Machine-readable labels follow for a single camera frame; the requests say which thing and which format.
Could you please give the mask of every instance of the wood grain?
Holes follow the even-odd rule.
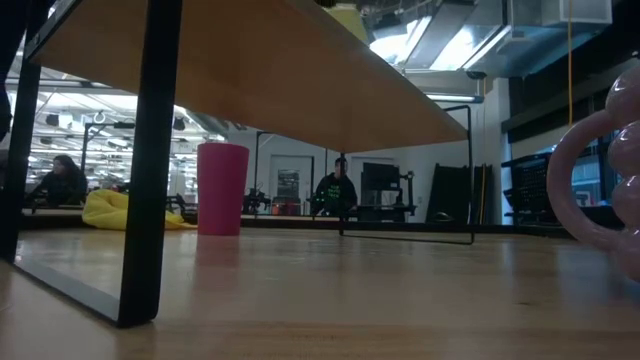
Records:
[[[83,0],[36,61],[137,93],[145,5]],[[339,152],[467,138],[309,0],[185,0],[176,91],[193,111]]]
[[[117,289],[120,235],[28,232],[20,256]],[[117,331],[0,264],[0,359],[637,359],[640,287],[568,240],[169,232],[163,274],[159,318]]]

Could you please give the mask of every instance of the yellow cord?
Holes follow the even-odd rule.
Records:
[[[483,91],[482,91],[482,98],[486,98],[487,97],[487,78],[484,78],[483,81]],[[487,148],[487,134],[486,134],[486,129],[487,129],[487,123],[486,123],[486,104],[482,105],[482,109],[483,109],[483,114],[482,114],[482,121],[484,122],[484,139],[483,141],[483,147],[485,149],[484,154],[482,156],[482,188],[480,188],[480,194],[481,194],[481,198],[480,198],[480,219],[479,219],[479,223],[480,224],[484,224],[484,197],[485,197],[485,183],[487,181],[487,171],[486,171],[486,163],[485,163],[485,159],[486,159],[486,148]]]
[[[569,44],[569,126],[573,125],[573,0],[569,0],[569,21],[567,22],[567,43]]]

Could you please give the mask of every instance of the pink object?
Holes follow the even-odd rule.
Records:
[[[560,141],[549,163],[547,191],[558,220],[578,240],[610,253],[620,268],[640,281],[640,67],[625,72],[611,88],[605,111],[577,123]],[[624,128],[609,148],[609,162],[624,180],[613,192],[613,209],[626,226],[613,231],[594,224],[577,206],[571,173],[580,152],[595,138]]]
[[[249,149],[232,144],[198,146],[198,233],[240,234]]]

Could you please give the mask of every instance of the black hoodie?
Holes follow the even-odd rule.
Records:
[[[335,173],[325,176],[314,194],[311,212],[316,215],[324,210],[329,215],[340,215],[358,204],[358,195],[349,177],[336,178]]]

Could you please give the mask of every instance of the door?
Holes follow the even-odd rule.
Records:
[[[272,201],[297,199],[300,204],[296,214],[309,214],[311,197],[311,156],[272,155],[269,175],[269,195]]]
[[[349,164],[349,169],[347,170],[347,174],[349,175],[349,179],[353,182],[353,186],[356,188],[356,194],[358,194],[358,204],[360,205],[368,205],[362,202],[362,168],[364,163],[373,163],[373,164],[384,164],[384,165],[395,165],[395,159],[393,158],[383,158],[383,157],[365,157],[365,156],[354,156],[351,158],[351,162]]]

